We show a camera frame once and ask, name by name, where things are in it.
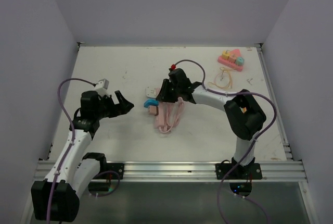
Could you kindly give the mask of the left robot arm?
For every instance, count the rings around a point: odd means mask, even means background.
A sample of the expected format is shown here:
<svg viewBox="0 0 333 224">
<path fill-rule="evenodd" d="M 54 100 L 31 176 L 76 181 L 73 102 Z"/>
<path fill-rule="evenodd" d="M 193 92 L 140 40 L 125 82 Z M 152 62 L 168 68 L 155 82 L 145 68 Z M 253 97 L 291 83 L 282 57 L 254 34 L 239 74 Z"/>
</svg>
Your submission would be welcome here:
<svg viewBox="0 0 333 224">
<path fill-rule="evenodd" d="M 45 178 L 35 181 L 31 187 L 37 220 L 73 222 L 79 211 L 80 197 L 90 181 L 107 175 L 105 155 L 85 154 L 84 151 L 91 144 L 100 120 L 125 115 L 134 107 L 120 91 L 115 95 L 118 103 L 114 103 L 107 93 L 82 93 L 81 106 L 70 123 L 68 139 L 60 156 Z"/>
</svg>

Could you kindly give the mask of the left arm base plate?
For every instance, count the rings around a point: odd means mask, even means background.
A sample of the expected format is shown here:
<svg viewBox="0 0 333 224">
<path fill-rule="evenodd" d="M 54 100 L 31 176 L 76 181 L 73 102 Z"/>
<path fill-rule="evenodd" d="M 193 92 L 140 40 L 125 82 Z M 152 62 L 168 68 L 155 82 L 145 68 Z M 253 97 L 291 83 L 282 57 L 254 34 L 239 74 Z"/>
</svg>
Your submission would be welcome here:
<svg viewBox="0 0 333 224">
<path fill-rule="evenodd" d="M 109 163 L 106 162 L 102 165 L 100 170 L 101 177 L 103 179 L 123 179 L 123 175 L 125 172 L 125 164 L 124 163 Z"/>
</svg>

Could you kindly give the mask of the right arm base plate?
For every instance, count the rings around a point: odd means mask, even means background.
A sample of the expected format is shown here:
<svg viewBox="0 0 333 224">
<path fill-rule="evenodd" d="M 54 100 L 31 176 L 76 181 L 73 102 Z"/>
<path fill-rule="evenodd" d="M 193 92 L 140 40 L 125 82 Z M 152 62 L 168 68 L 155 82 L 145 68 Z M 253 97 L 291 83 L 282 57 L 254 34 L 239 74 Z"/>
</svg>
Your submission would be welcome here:
<svg viewBox="0 0 333 224">
<path fill-rule="evenodd" d="M 230 163 L 224 160 L 221 163 L 215 164 L 215 173 L 218 180 L 222 180 L 224 175 L 228 173 L 236 162 L 232 159 Z M 254 160 L 246 165 L 238 165 L 232 172 L 228 174 L 226 180 L 261 180 L 263 179 L 261 166 L 259 163 L 255 163 Z"/>
</svg>

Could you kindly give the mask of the brown USB charger plug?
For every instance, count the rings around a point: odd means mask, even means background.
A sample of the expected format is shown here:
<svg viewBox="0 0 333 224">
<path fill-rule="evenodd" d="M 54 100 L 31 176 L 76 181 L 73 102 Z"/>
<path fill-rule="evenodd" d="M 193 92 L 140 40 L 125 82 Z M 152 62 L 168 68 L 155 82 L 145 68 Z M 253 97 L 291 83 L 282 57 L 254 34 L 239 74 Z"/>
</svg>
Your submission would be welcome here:
<svg viewBox="0 0 333 224">
<path fill-rule="evenodd" d="M 158 111 L 158 106 L 149 106 L 148 107 L 148 113 L 152 116 L 157 116 L 159 111 Z"/>
</svg>

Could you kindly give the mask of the white plug adapter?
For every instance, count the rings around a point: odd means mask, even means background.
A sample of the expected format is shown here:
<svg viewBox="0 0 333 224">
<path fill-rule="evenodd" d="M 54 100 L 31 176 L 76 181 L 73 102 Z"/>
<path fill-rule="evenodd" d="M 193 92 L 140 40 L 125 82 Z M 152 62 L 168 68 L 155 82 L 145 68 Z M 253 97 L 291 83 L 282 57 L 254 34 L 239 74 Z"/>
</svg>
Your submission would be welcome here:
<svg viewBox="0 0 333 224">
<path fill-rule="evenodd" d="M 154 87 L 146 87 L 145 94 L 148 98 L 156 98 L 158 95 L 157 89 Z"/>
</svg>

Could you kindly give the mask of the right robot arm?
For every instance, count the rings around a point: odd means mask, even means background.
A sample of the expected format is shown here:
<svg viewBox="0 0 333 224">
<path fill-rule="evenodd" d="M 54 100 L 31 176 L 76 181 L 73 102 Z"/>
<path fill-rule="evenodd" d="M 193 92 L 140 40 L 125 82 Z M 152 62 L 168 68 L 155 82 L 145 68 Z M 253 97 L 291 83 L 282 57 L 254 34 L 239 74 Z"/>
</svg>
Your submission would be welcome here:
<svg viewBox="0 0 333 224">
<path fill-rule="evenodd" d="M 266 115 L 247 90 L 229 96 L 225 92 L 213 93 L 203 83 L 191 82 L 183 69 L 169 72 L 156 97 L 159 102 L 176 103 L 178 99 L 192 104 L 210 106 L 226 113 L 231 130 L 237 137 L 233 155 L 232 173 L 236 178 L 244 178 L 250 173 L 254 162 L 255 137 L 263 128 Z"/>
</svg>

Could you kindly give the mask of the blue plug adapter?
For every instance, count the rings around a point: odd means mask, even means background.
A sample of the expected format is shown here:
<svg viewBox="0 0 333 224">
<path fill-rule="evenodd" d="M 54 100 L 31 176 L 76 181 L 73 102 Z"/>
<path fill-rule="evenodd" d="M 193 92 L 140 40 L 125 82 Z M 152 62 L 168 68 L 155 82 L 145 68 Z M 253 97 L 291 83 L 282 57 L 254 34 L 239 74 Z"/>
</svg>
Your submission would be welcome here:
<svg viewBox="0 0 333 224">
<path fill-rule="evenodd" d="M 149 98 L 144 102 L 144 108 L 148 108 L 149 106 L 158 106 L 159 102 L 153 98 Z"/>
</svg>

